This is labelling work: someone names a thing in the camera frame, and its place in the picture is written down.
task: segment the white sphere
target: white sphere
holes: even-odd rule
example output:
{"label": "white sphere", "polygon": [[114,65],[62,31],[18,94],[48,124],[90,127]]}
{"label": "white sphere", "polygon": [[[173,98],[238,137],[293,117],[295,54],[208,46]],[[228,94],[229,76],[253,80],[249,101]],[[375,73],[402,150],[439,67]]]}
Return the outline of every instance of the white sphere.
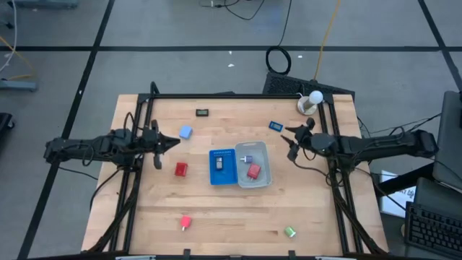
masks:
{"label": "white sphere", "polygon": [[311,94],[310,94],[310,103],[317,105],[317,104],[323,102],[323,98],[324,98],[323,93],[321,93],[320,91],[315,90],[315,91],[311,92]]}

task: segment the floor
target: floor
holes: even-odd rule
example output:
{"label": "floor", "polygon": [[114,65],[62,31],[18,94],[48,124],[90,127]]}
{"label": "floor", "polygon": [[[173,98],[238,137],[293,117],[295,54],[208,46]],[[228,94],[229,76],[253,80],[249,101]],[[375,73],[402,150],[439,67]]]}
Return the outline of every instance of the floor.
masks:
{"label": "floor", "polygon": [[[114,5],[99,43],[108,3]],[[241,1],[232,9],[251,16],[259,3]],[[318,52],[303,46],[321,44],[335,3],[293,0],[282,43],[294,46],[290,76],[312,78]],[[443,44],[458,48],[435,39],[419,3],[427,5]],[[147,92],[152,80],[162,93],[261,93],[265,50],[279,42],[288,6],[289,1],[266,0],[251,21],[184,0],[80,0],[77,9],[19,9],[18,50],[35,66],[39,90],[0,92],[0,111],[17,121],[0,154],[1,259],[18,256],[50,168],[42,158],[45,142],[63,133],[75,97],[82,101],[70,137],[81,139],[105,133],[117,96]],[[461,8],[457,0],[343,1],[327,44],[338,48],[324,53],[318,81],[354,90],[357,113],[371,131],[439,113],[444,91],[458,91],[458,72],[451,73],[448,64],[452,58],[462,68]],[[0,35],[12,43],[12,30],[0,27]],[[105,47],[96,53],[94,43]],[[0,49],[0,64],[7,53]],[[283,70],[282,55],[270,59]],[[0,76],[24,73],[28,68],[13,58]],[[438,120],[422,128],[437,134]],[[426,163],[402,156],[375,161],[372,169],[405,173]],[[83,168],[79,162],[62,166]],[[94,163],[83,170],[97,176],[99,168]],[[58,172],[29,257],[79,252],[95,185]]]}

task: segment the blue box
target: blue box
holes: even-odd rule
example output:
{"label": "blue box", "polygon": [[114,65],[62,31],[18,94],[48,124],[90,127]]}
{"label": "blue box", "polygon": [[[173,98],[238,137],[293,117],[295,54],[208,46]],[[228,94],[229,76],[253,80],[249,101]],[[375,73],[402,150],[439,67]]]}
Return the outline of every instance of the blue box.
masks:
{"label": "blue box", "polygon": [[189,139],[193,133],[193,128],[190,126],[182,126],[180,129],[180,137],[184,139]]}
{"label": "blue box", "polygon": [[[223,169],[217,170],[216,158],[223,158]],[[237,183],[236,151],[234,149],[216,149],[209,152],[210,184],[226,185]]]}

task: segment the blue block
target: blue block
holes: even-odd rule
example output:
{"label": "blue block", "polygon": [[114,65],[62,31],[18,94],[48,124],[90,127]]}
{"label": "blue block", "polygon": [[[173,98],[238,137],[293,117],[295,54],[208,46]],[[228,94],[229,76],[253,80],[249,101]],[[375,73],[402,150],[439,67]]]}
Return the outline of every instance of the blue block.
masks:
{"label": "blue block", "polygon": [[182,126],[180,129],[181,138],[189,139],[192,133],[193,133],[193,129],[190,126]]}

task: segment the wooden table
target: wooden table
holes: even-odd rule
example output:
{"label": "wooden table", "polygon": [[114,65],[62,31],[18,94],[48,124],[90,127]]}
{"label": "wooden table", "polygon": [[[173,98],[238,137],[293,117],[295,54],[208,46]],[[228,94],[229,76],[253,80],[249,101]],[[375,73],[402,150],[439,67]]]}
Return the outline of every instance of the wooden table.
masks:
{"label": "wooden table", "polygon": [[[134,112],[136,97],[119,96],[112,129],[121,128],[126,113]],[[341,134],[360,136],[352,97],[336,95],[334,100]],[[153,156],[145,156],[130,254],[183,254],[183,249],[189,248],[193,255],[286,256],[288,250],[295,250],[298,256],[341,255],[334,201],[325,177],[296,168],[287,159],[288,144],[280,133],[268,128],[270,121],[284,126],[305,123],[307,117],[295,110],[295,102],[293,99],[155,100],[152,118],[158,120],[163,134],[177,137],[183,125],[192,126],[193,134],[161,157],[162,170],[154,169]],[[208,108],[210,116],[196,117],[197,108]],[[313,132],[321,132],[318,113],[313,118],[316,122]],[[287,130],[282,134],[294,136]],[[238,185],[210,185],[209,150],[234,148],[238,142],[257,140],[264,141],[268,149],[273,177],[270,186],[243,189]],[[185,178],[174,175],[176,162],[188,163]],[[328,172],[326,159],[321,156],[310,162],[300,153],[297,163]],[[360,167],[369,170],[367,163]],[[103,163],[98,185],[114,170],[112,163]],[[350,178],[358,220],[387,251],[371,178],[358,170]],[[117,175],[96,196],[82,249],[93,246],[113,220],[121,179],[122,174]],[[184,232],[179,224],[182,215],[193,219]],[[354,251],[347,218],[345,223],[349,248]],[[287,226],[297,231],[292,239],[284,234]],[[125,224],[120,232],[119,248]]]}

